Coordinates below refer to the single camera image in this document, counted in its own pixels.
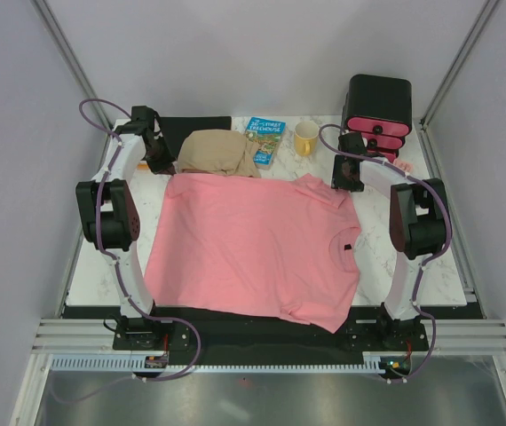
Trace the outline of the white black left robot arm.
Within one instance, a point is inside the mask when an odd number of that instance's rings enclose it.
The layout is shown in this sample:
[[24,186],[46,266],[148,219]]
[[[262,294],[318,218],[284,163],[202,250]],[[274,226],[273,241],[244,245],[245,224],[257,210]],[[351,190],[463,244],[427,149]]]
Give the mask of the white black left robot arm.
[[109,148],[98,172],[76,185],[75,196],[84,238],[106,259],[120,297],[114,333],[116,351],[153,351],[166,345],[163,327],[151,319],[154,300],[143,279],[137,241],[141,223],[129,183],[141,162],[155,174],[172,166],[174,158],[164,142],[160,116],[148,106],[134,106],[128,121],[108,129]]

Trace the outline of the yellow mug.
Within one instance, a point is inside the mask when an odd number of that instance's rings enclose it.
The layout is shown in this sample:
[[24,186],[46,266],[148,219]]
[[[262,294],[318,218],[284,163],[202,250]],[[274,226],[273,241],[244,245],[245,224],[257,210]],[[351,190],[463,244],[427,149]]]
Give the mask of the yellow mug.
[[319,136],[319,126],[312,121],[300,122],[294,130],[294,145],[298,155],[306,157],[314,153]]

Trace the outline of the pink t shirt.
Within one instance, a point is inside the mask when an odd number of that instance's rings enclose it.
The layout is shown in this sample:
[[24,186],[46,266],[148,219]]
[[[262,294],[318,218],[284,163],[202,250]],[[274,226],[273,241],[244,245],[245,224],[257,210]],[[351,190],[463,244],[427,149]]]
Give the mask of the pink t shirt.
[[360,280],[352,197],[320,178],[179,174],[167,184],[145,283],[159,305],[334,333]]

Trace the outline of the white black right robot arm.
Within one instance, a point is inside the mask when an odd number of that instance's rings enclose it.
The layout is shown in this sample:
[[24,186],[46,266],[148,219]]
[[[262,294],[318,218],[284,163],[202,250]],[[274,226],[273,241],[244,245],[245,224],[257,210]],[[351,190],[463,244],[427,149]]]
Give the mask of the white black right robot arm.
[[389,235],[397,252],[391,288],[374,325],[377,342],[396,349],[423,333],[419,304],[426,266],[450,246],[452,226],[444,183],[421,180],[370,153],[358,132],[338,137],[332,187],[360,192],[370,186],[389,201]]

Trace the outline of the pink cube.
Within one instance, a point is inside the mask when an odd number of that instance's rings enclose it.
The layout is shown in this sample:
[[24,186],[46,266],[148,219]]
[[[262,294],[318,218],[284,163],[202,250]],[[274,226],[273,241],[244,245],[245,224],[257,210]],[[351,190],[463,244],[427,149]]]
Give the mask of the pink cube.
[[393,165],[409,174],[412,174],[414,170],[414,166],[411,162],[402,161],[401,159],[395,159]]

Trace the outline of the beige t shirt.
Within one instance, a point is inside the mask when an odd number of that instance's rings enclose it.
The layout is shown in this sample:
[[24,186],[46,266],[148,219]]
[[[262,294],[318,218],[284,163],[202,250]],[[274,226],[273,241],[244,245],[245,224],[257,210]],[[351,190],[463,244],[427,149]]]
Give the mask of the beige t shirt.
[[197,130],[181,146],[178,172],[260,178],[254,162],[258,148],[235,130]]

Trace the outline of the black pink drawer unit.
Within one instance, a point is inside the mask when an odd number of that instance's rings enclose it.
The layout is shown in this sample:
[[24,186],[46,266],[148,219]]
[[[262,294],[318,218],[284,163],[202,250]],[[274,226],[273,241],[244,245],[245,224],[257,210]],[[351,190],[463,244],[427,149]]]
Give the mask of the black pink drawer unit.
[[357,74],[349,81],[343,126],[359,132],[368,151],[394,162],[412,130],[412,84],[405,79]]

